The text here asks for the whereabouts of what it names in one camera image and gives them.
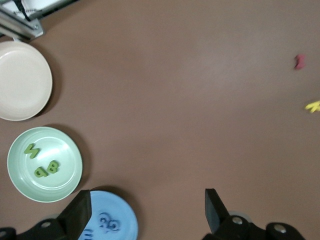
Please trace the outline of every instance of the bolt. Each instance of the bolt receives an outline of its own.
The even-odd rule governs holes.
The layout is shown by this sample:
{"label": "bolt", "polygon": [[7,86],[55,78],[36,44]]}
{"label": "bolt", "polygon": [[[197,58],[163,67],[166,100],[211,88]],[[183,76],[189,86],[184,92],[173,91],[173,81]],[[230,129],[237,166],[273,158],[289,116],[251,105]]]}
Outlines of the bolt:
{"label": "bolt", "polygon": [[42,227],[42,228],[47,228],[47,227],[49,227],[50,225],[51,225],[51,222],[45,221],[44,223],[41,224],[41,227]]}
{"label": "bolt", "polygon": [[287,232],[286,228],[280,224],[274,225],[274,229],[282,234],[285,234]]}
{"label": "bolt", "polygon": [[239,225],[241,225],[243,223],[242,219],[238,216],[233,217],[232,222],[234,222],[235,224],[239,224]]}

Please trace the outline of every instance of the brown surface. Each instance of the brown surface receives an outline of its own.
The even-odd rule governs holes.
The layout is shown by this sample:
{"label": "brown surface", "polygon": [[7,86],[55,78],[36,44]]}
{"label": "brown surface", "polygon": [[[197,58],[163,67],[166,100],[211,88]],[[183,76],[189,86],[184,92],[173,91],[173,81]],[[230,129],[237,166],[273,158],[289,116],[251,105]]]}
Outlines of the brown surface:
{"label": "brown surface", "polygon": [[[264,228],[320,236],[320,1],[82,0],[42,21],[52,98],[37,117],[0,119],[0,226],[60,213],[10,182],[10,145],[52,126],[83,156],[77,189],[125,193],[140,240],[199,240],[204,190]],[[306,67],[294,70],[295,55]]]}

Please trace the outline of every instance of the metal bar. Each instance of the metal bar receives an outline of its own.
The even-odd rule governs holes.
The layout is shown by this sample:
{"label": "metal bar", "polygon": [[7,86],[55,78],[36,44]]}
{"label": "metal bar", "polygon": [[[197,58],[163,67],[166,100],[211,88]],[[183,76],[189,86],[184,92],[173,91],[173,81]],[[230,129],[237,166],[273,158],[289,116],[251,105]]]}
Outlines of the metal bar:
{"label": "metal bar", "polygon": [[22,41],[30,41],[44,34],[38,19],[27,21],[0,5],[0,33]]}

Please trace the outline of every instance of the yellow object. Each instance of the yellow object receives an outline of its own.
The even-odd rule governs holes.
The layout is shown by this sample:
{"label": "yellow object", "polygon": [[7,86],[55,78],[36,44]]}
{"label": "yellow object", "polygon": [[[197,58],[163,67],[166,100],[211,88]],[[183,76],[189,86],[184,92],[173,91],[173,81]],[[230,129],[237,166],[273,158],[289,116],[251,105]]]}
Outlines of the yellow object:
{"label": "yellow object", "polygon": [[312,103],[309,103],[307,106],[305,106],[306,110],[310,109],[310,113],[314,113],[315,111],[319,112],[320,111],[320,101],[315,101]]}

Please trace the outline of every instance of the plate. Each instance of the plate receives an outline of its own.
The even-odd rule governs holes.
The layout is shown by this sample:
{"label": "plate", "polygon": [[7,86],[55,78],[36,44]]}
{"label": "plate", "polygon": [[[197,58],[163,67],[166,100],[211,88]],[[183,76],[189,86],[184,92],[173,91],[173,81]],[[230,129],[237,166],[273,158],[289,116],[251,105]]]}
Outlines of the plate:
{"label": "plate", "polygon": [[137,240],[138,221],[129,204],[107,191],[91,191],[92,215],[78,240]]}
{"label": "plate", "polygon": [[23,42],[0,43],[0,118],[22,121],[39,113],[52,91],[52,75],[42,54]]}
{"label": "plate", "polygon": [[42,126],[15,139],[8,153],[7,168],[20,193],[37,202],[51,203],[76,189],[83,164],[77,145],[68,135]]}

